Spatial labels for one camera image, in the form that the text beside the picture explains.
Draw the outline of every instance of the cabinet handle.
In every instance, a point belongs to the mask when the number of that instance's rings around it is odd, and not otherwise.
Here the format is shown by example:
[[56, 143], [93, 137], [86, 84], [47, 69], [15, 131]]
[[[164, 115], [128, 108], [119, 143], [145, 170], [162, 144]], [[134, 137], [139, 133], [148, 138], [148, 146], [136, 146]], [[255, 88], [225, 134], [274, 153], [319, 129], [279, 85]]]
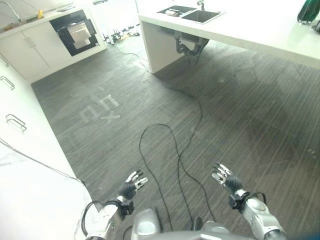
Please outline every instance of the cabinet handle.
[[16, 124], [20, 125], [22, 132], [27, 130], [26, 123], [24, 121], [20, 120], [15, 115], [10, 113], [10, 114], [6, 115], [5, 118], [6, 118], [7, 123], [12, 121], [12, 122], [15, 122]]
[[0, 76], [0, 81], [6, 81], [10, 85], [11, 90], [15, 89], [15, 85], [5, 76]]
[[32, 45], [31, 45], [31, 43], [28, 41], [28, 39], [25, 38], [24, 40], [25, 40], [26, 44], [28, 44], [29, 48], [32, 49]]
[[31, 40], [31, 38], [28, 37], [28, 39], [29, 39], [30, 43], [31, 43], [34, 47], [36, 47], [35, 43]]
[[1, 56], [1, 59], [5, 62], [5, 66], [8, 68], [10, 66], [9, 62], [3, 56]]

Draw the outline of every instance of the metal pipe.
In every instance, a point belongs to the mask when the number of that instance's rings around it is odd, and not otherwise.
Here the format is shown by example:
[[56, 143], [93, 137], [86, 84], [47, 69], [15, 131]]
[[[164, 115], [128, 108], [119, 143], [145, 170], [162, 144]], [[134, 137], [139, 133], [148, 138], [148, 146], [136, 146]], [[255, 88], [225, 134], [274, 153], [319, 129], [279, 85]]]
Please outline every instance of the metal pipe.
[[0, 1], [0, 4], [7, 4], [8, 7], [9, 7], [9, 8], [12, 10], [12, 12], [14, 13], [15, 17], [18, 19], [18, 21], [19, 21], [20, 23], [22, 22], [21, 19], [20, 19], [20, 17], [19, 17], [19, 15], [18, 15], [18, 13], [16, 13], [16, 11], [13, 9], [13, 7], [12, 7], [9, 3], [5, 2], [5, 1]]
[[201, 11], [205, 10], [205, 0], [198, 0], [198, 1], [196, 1], [196, 4], [198, 6], [201, 5]]

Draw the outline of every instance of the built-in oven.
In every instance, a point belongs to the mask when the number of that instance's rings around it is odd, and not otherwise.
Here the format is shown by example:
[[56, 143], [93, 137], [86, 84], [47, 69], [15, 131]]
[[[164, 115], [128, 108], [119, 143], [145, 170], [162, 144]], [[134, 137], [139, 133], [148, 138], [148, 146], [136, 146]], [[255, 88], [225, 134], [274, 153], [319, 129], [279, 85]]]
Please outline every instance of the built-in oven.
[[98, 45], [97, 32], [83, 10], [55, 18], [50, 23], [71, 56]]

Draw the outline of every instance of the robotic arm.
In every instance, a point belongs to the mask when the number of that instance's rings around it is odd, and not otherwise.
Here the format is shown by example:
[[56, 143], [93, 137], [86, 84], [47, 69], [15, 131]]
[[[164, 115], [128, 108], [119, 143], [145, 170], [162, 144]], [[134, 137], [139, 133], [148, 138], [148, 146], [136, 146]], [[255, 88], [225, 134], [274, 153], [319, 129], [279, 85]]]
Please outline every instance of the robotic arm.
[[265, 200], [262, 202], [256, 193], [245, 191], [240, 179], [226, 166], [216, 163], [212, 177], [230, 193], [230, 206], [242, 213], [258, 240], [287, 240], [286, 233], [276, 217], [269, 212]]
[[135, 196], [137, 190], [142, 188], [148, 181], [146, 177], [139, 179], [142, 174], [140, 170], [130, 174], [121, 185], [118, 196], [107, 201], [99, 211], [100, 218], [93, 224], [89, 233], [85, 227], [82, 228], [83, 233], [86, 235], [86, 240], [115, 239], [118, 226], [126, 215], [132, 214], [135, 209], [131, 199]]

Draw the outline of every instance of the countertop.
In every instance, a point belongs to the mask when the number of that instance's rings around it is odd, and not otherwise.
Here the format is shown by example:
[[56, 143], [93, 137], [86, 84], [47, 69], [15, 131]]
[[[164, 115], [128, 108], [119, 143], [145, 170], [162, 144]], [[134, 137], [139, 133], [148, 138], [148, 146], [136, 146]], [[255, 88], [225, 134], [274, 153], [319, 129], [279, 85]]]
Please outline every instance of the countertop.
[[36, 25], [48, 22], [48, 21], [50, 21], [52, 19], [56, 19], [56, 18], [62, 17], [64, 15], [68, 15], [70, 13], [74, 13], [76, 11], [83, 10], [84, 8], [88, 8], [88, 7], [89, 7], [88, 5], [77, 5], [74, 8], [71, 8], [71, 9], [69, 9], [67, 11], [63, 11], [63, 12], [58, 12], [57, 9], [44, 12], [43, 13], [43, 18], [41, 18], [39, 20], [35, 20], [35, 21], [26, 23], [26, 24], [21, 25], [21, 26], [17, 26], [17, 27], [15, 27], [13, 29], [10, 29], [10, 30], [7, 30], [7, 31], [4, 31], [4, 32], [0, 33], [0, 39], [1, 38], [5, 38], [7, 36], [10, 36], [12, 34], [21, 32], [21, 31], [26, 30], [28, 28], [32, 28], [32, 27], [34, 27]]
[[[243, 0], [206, 24], [156, 12], [140, 13], [139, 19], [320, 69], [320, 34], [311, 29], [318, 19], [311, 25], [297, 22], [303, 2], [270, 0], [263, 4]], [[224, 9], [206, 7], [205, 10], [218, 12]]]

